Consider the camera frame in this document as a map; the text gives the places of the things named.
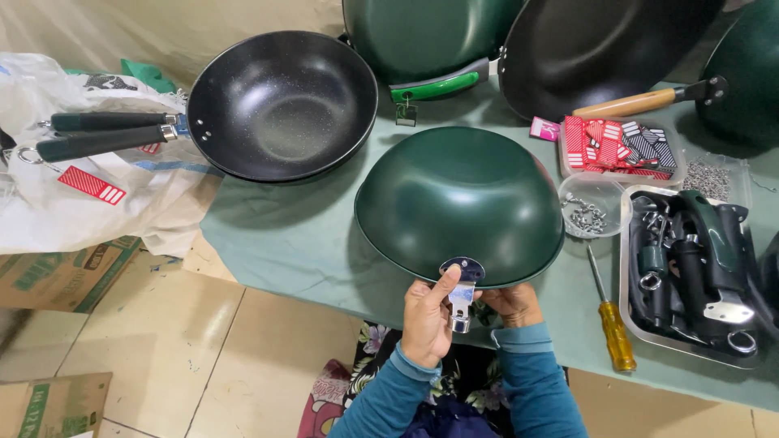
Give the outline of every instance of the table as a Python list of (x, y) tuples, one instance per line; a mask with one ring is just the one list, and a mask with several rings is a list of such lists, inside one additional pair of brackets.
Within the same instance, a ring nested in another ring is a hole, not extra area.
[[(672, 84), (658, 84), (659, 87)], [(368, 142), (349, 162), (316, 184), (271, 187), (225, 178), (201, 223), (203, 236), (185, 263), (188, 269), (231, 277), (247, 286), (315, 302), (345, 313), (400, 328), (403, 293), (411, 276), (384, 260), (353, 222), (354, 194), (371, 166), (392, 145), (423, 129), (464, 125), (489, 129), (525, 146), (559, 184), (554, 143), (528, 136), (499, 93), (495, 78), (446, 101), (420, 103), (416, 128), (395, 126), (394, 105), (382, 94)], [(677, 127), (688, 157), (705, 150), (746, 157), (759, 151), (733, 147), (709, 136), (692, 102), (646, 115)], [(764, 185), (779, 186), (779, 149), (750, 161)], [(760, 254), (776, 232), (779, 195), (753, 186), (749, 216)], [(558, 259), (531, 282), (548, 321), (561, 365), (615, 376), (697, 397), (734, 401), (779, 412), (779, 360), (771, 354), (755, 370), (734, 369), (633, 338), (638, 370), (612, 371), (597, 316), (598, 297), (584, 252), (567, 239)], [(605, 289), (617, 298), (616, 238), (593, 242)], [(457, 341), (491, 346), (489, 329), (474, 328)]]

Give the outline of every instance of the tiled floor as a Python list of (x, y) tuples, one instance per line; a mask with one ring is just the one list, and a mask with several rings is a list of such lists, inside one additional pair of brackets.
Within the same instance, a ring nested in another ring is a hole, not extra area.
[[(0, 381), (112, 371), (103, 438), (294, 437), (328, 359), (360, 322), (141, 253), (87, 318), (36, 312)], [(572, 369), (592, 438), (779, 437), (779, 414)]]

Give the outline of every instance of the stainless steel tray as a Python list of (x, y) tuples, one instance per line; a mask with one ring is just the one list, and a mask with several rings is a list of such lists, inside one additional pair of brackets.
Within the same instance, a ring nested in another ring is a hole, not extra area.
[[(623, 224), (629, 224), (633, 219), (633, 201), (631, 197), (636, 192), (653, 192), (660, 195), (674, 196), (679, 191), (670, 189), (660, 189), (651, 185), (631, 185), (622, 194), (622, 200), (620, 208), (622, 211), (621, 221)], [(719, 205), (724, 202), (719, 200), (709, 200), (712, 205)], [(749, 226), (747, 221), (743, 221), (741, 224), (742, 231), (747, 231)], [(695, 344), (689, 344), (687, 342), (678, 341), (676, 339), (661, 336), (645, 331), (638, 327), (630, 318), (629, 310), (629, 239), (630, 239), (630, 226), (625, 226), (625, 229), (619, 235), (619, 315), (622, 317), (625, 326), (631, 333), (635, 334), (640, 340), (650, 342), (651, 344), (660, 345), (661, 347), (670, 348), (672, 350), (681, 351), (688, 355), (698, 356), (700, 358), (708, 359), (715, 362), (724, 363), (725, 365), (734, 366), (742, 369), (752, 369), (759, 365), (758, 354), (746, 357), (738, 358), (735, 356), (727, 355), (719, 351), (714, 351), (709, 348), (705, 348)]]

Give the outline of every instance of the beige wall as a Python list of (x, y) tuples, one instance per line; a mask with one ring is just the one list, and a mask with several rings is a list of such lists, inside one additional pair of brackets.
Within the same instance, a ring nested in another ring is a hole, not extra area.
[(36, 52), (64, 68), (159, 66), (188, 87), (215, 55), (273, 30), (339, 35), (340, 0), (0, 0), (0, 51)]

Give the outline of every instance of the blue long sleeve shirt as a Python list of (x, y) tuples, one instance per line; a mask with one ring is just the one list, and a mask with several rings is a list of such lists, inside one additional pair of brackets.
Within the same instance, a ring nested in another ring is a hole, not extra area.
[[(587, 438), (581, 414), (555, 360), (546, 323), (492, 331), (517, 438)], [(441, 368), (414, 364), (400, 343), (354, 398), (329, 438), (397, 438), (411, 424)]]

